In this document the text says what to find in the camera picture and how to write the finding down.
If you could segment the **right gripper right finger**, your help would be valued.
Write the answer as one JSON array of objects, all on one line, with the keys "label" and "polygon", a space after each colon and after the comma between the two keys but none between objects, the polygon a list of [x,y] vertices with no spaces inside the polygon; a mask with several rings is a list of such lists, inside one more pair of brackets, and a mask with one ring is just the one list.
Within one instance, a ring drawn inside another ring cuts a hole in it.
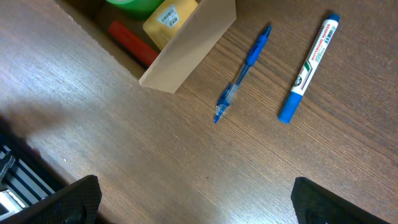
[{"label": "right gripper right finger", "polygon": [[299,224],[388,224],[306,177],[295,179],[290,198]]}]

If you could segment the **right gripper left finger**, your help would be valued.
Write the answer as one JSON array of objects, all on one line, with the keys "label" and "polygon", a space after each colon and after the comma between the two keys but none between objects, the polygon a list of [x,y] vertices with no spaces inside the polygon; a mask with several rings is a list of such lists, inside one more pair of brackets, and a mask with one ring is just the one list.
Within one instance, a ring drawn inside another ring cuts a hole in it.
[{"label": "right gripper left finger", "polygon": [[96,222],[101,198],[98,177],[87,175],[1,224],[92,224]]}]

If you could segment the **blue white marker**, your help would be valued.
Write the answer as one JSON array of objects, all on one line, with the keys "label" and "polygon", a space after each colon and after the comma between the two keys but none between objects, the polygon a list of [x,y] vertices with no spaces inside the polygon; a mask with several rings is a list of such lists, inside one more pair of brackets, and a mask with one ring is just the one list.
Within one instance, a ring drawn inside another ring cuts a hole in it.
[{"label": "blue white marker", "polygon": [[337,14],[330,14],[324,21],[317,37],[305,59],[298,77],[285,101],[279,114],[279,121],[289,123],[298,108],[304,93],[306,92],[311,79],[338,27],[340,17]]}]

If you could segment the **blue ballpoint pen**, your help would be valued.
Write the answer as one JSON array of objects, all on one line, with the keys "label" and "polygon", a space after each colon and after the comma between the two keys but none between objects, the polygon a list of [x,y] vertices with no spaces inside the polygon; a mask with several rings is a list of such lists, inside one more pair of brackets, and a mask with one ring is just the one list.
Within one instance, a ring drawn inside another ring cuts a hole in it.
[{"label": "blue ballpoint pen", "polygon": [[239,89],[239,86],[242,83],[244,77],[248,73],[249,69],[254,66],[255,62],[260,56],[271,34],[271,30],[272,30],[272,25],[269,24],[265,28],[264,32],[261,33],[257,38],[256,43],[253,45],[250,52],[248,53],[248,56],[246,57],[238,73],[238,76],[235,78],[234,82],[229,83],[225,88],[224,92],[222,92],[215,107],[215,117],[213,120],[215,124],[220,120],[226,109],[230,106],[232,99],[237,90]]}]

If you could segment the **orange grey stapler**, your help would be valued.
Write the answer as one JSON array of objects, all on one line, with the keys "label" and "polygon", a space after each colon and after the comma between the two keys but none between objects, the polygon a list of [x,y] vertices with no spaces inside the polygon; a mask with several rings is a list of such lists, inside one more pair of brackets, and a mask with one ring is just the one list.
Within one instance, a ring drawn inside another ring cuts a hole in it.
[{"label": "orange grey stapler", "polygon": [[141,64],[150,67],[158,57],[158,52],[141,40],[119,21],[113,21],[108,28],[110,36],[131,53]]}]

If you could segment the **yellow spiral notepad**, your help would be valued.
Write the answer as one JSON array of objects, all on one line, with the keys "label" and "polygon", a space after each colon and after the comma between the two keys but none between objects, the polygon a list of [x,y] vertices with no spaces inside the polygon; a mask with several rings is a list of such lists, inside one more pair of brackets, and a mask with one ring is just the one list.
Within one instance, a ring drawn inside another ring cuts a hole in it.
[{"label": "yellow spiral notepad", "polygon": [[197,6],[196,0],[165,0],[145,21],[143,29],[163,50]]}]

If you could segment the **green tape roll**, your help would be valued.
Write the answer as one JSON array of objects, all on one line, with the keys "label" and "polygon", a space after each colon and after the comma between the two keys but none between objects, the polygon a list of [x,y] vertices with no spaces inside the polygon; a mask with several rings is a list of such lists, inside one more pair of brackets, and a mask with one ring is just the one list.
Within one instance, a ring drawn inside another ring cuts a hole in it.
[{"label": "green tape roll", "polygon": [[135,20],[146,20],[164,0],[106,0]]}]

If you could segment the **brown cardboard box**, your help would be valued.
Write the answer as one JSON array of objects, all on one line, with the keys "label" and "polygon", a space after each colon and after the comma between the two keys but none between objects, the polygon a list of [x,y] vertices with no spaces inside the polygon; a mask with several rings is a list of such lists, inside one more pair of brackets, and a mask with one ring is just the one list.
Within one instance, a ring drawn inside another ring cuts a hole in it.
[{"label": "brown cardboard box", "polygon": [[[163,50],[144,31],[146,20],[135,20],[106,0],[59,0],[57,3],[141,85],[175,93],[236,20],[234,0],[196,2],[197,8]],[[150,67],[141,64],[110,36],[108,28],[113,21],[122,23],[158,52]]]}]

